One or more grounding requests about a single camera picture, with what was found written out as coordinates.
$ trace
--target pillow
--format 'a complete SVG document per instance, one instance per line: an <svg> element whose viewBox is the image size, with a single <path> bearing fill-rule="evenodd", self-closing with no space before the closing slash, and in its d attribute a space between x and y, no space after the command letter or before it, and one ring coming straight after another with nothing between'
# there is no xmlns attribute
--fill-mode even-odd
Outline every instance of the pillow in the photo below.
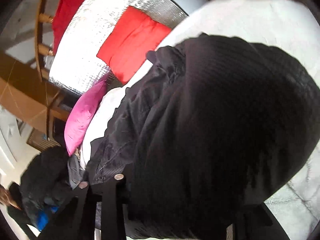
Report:
<svg viewBox="0 0 320 240"><path fill-rule="evenodd" d="M104 79L85 92L73 107L64 130L64 139L69 156L82 143L91 119L106 93L107 83Z"/></svg>
<svg viewBox="0 0 320 240"><path fill-rule="evenodd" d="M146 60L146 53L154 50L170 32L169 27L129 6L97 57L111 68L122 84L126 84Z"/></svg>

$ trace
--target black sleeve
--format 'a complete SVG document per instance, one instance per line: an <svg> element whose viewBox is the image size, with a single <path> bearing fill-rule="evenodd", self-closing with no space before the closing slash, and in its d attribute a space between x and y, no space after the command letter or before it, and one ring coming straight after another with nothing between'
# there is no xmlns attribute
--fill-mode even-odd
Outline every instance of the black sleeve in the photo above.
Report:
<svg viewBox="0 0 320 240"><path fill-rule="evenodd" d="M32 225L28 216L21 210L16 209L12 206L8 207L8 214L14 221L19 225L23 232L27 235L30 240L36 240L36 235L31 231L28 225Z"/></svg>

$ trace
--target person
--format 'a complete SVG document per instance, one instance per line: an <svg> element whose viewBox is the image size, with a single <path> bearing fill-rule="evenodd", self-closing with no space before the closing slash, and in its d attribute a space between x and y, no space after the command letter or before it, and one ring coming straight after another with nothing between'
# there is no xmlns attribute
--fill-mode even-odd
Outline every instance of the person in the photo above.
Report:
<svg viewBox="0 0 320 240"><path fill-rule="evenodd" d="M28 225L41 231L72 188L69 183L68 153L55 146L37 155L20 178L20 186L12 183L8 190L1 186L0 202L30 240L36 236Z"/></svg>
<svg viewBox="0 0 320 240"><path fill-rule="evenodd" d="M27 237L30 240L35 240L35 234L28 227L28 225L33 225L23 208L19 187L20 186L15 182L9 186L8 190L0 185L0 203L7 206L9 216L15 220Z"/></svg>

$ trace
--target blue fabric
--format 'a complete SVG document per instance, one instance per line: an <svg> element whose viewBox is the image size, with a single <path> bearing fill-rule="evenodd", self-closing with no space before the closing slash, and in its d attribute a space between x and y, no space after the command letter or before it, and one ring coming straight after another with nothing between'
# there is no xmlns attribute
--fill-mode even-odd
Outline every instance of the blue fabric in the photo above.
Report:
<svg viewBox="0 0 320 240"><path fill-rule="evenodd" d="M48 207L44 210L39 210L38 212L38 219L37 219L37 228L41 232L47 223L49 222L49 217L47 215L47 212L55 213L57 212L58 207Z"/></svg>

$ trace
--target red cushion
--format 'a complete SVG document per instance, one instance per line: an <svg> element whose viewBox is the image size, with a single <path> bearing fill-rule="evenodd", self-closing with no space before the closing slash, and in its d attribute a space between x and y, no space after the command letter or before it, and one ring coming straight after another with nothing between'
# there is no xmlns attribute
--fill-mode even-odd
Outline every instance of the red cushion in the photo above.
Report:
<svg viewBox="0 0 320 240"><path fill-rule="evenodd" d="M146 60L146 53L154 50L170 31L169 27L129 6L97 57L111 68L121 83L126 84Z"/></svg>
<svg viewBox="0 0 320 240"><path fill-rule="evenodd" d="M60 0L56 11L56 15L53 18L52 29L54 35L53 51L57 53L59 43L62 39L64 32L66 31L73 16L76 14L78 8L84 0Z"/></svg>

